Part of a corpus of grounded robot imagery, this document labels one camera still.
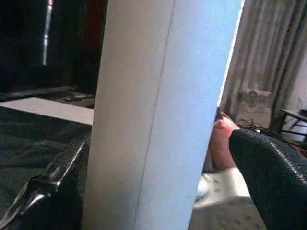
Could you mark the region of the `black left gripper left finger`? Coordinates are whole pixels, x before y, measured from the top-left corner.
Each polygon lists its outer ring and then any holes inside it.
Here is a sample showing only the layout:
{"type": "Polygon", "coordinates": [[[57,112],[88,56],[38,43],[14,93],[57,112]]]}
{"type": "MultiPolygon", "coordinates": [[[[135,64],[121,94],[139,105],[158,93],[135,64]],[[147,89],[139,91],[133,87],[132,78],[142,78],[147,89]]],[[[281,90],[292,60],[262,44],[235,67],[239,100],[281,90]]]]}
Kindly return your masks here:
{"type": "Polygon", "coordinates": [[[21,189],[2,230],[79,230],[87,176],[87,139],[73,141],[21,189]]]}

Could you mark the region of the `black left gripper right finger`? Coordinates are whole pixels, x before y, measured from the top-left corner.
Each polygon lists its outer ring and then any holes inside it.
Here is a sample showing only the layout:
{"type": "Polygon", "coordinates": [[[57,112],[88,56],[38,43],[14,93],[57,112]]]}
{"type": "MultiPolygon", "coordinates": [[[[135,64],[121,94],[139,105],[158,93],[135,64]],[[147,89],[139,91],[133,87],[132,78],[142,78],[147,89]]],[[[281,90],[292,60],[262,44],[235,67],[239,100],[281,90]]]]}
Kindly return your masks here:
{"type": "Polygon", "coordinates": [[[229,149],[269,230],[307,228],[307,160],[288,144],[238,129],[229,149]]]}

